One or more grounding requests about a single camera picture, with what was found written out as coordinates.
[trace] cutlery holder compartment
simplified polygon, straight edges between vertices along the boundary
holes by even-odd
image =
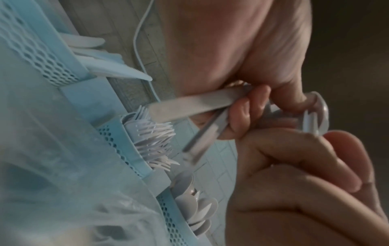
[[[140,177],[147,177],[153,169],[143,160],[123,126],[124,116],[115,116],[97,128],[100,135],[113,147],[120,158]]]
[[[161,206],[172,245],[197,246],[197,237],[178,209],[169,187],[157,196],[157,201]]]

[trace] plastic bag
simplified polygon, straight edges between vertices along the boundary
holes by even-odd
[[[1,41],[0,54],[0,224],[32,245],[80,228],[90,245],[170,245],[146,185]]]

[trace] white cord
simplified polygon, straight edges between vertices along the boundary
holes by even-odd
[[[135,31],[134,40],[133,40],[135,56],[137,57],[137,60],[138,60],[138,62],[139,62],[139,65],[141,65],[141,68],[142,68],[142,70],[143,70],[143,72],[144,72],[145,74],[147,74],[146,68],[145,68],[145,66],[143,65],[142,60],[141,60],[141,58],[140,58],[140,56],[139,56],[139,54],[138,54],[138,49],[137,49],[137,38],[138,38],[138,35],[139,35],[139,31],[141,30],[141,27],[142,27],[142,25],[143,25],[143,22],[145,22],[146,17],[149,15],[149,12],[150,12],[150,9],[151,9],[151,6],[153,5],[153,3],[154,3],[154,0],[151,0],[150,3],[149,3],[149,6],[148,6],[147,9],[146,9],[146,12],[144,13],[142,19],[140,20],[140,22],[139,22],[139,24],[138,24],[138,26],[137,26],[137,30]],[[148,84],[149,84],[149,87],[150,87],[150,89],[151,89],[151,92],[152,92],[153,95],[154,95],[154,98],[155,98],[158,102],[160,102],[161,100],[159,99],[157,93],[155,92],[153,85],[151,84],[150,81],[147,81],[147,82],[148,82]]]

